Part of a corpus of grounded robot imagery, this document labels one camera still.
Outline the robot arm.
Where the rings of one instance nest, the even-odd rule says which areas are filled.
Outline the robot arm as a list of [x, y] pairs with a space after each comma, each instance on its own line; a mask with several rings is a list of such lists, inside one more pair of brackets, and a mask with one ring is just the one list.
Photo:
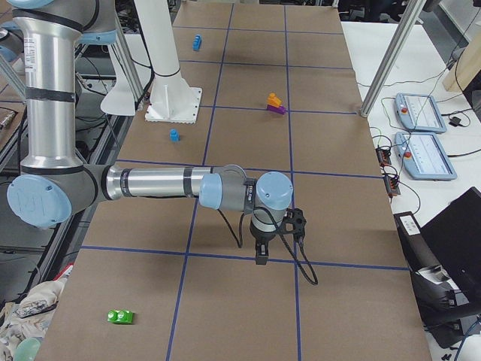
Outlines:
[[248, 177], [224, 167], [118, 168], [90, 165], [75, 152], [77, 44], [114, 44], [118, 28], [112, 1], [14, 1], [23, 33], [29, 152], [9, 185], [11, 210], [47, 228], [91, 205], [122, 197], [197, 198], [218, 212], [250, 215], [256, 263], [268, 261], [268, 244], [295, 228], [289, 208], [293, 186], [276, 171]]

